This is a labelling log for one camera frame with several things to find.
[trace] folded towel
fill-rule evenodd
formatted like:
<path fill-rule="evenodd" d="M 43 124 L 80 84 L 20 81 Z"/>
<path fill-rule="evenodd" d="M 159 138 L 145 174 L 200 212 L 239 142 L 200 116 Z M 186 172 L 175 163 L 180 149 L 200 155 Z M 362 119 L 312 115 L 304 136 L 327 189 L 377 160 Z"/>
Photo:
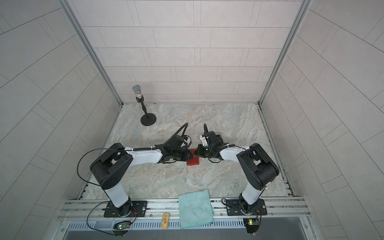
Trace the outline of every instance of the folded towel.
<path fill-rule="evenodd" d="M 214 209 L 209 200 L 208 189 L 179 195 L 181 228 L 191 228 L 211 223 Z"/>

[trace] microphone head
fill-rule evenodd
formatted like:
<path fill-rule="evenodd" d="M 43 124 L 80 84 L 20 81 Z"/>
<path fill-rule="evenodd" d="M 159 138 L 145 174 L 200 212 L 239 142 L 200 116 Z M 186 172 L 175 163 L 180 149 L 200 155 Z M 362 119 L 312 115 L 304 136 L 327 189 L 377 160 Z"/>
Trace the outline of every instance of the microphone head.
<path fill-rule="evenodd" d="M 132 91 L 135 93 L 141 93 L 141 87 L 139 85 L 135 85 L 132 87 Z"/>

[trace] stone-textured surface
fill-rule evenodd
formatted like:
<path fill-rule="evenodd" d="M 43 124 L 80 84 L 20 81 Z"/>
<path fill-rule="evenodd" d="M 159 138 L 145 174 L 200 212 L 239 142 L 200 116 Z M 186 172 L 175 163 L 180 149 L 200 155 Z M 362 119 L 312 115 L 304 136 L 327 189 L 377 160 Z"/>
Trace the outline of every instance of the stone-textured surface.
<path fill-rule="evenodd" d="M 161 144 L 188 122 L 186 134 L 192 138 L 190 148 L 196 148 L 206 123 L 208 130 L 221 134 L 224 142 L 238 146 L 257 142 L 275 159 L 255 104 L 151 104 L 147 109 L 157 116 L 152 126 L 141 125 L 143 112 L 139 105 L 124 105 L 106 146 L 116 142 L 129 147 Z M 214 164 L 202 158 L 199 165 L 188 167 L 185 162 L 135 165 L 121 181 L 133 199 L 175 198 L 205 188 L 209 189 L 210 197 L 238 197 L 247 184 L 240 164 L 232 161 Z M 263 196 L 287 196 L 281 175 L 268 185 Z M 94 185 L 86 188 L 83 197 L 107 199 L 100 187 Z"/>

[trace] microfiber cloth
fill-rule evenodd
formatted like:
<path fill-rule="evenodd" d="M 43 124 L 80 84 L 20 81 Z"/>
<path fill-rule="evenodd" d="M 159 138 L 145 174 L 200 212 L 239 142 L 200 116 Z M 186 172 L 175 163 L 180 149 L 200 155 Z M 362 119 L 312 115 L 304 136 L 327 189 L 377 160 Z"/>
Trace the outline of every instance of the microfiber cloth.
<path fill-rule="evenodd" d="M 213 222 L 214 209 L 209 200 L 208 189 L 179 195 L 179 213 L 181 228 Z"/>

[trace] black round stand base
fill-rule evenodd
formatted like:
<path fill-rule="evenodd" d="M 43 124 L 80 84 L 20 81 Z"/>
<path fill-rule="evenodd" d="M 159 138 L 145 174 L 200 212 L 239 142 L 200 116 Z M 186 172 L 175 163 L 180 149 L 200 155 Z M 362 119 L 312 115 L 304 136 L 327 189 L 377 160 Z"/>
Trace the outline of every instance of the black round stand base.
<path fill-rule="evenodd" d="M 153 113 L 148 113 L 141 117 L 141 124 L 144 126 L 150 126 L 156 122 L 156 116 Z"/>

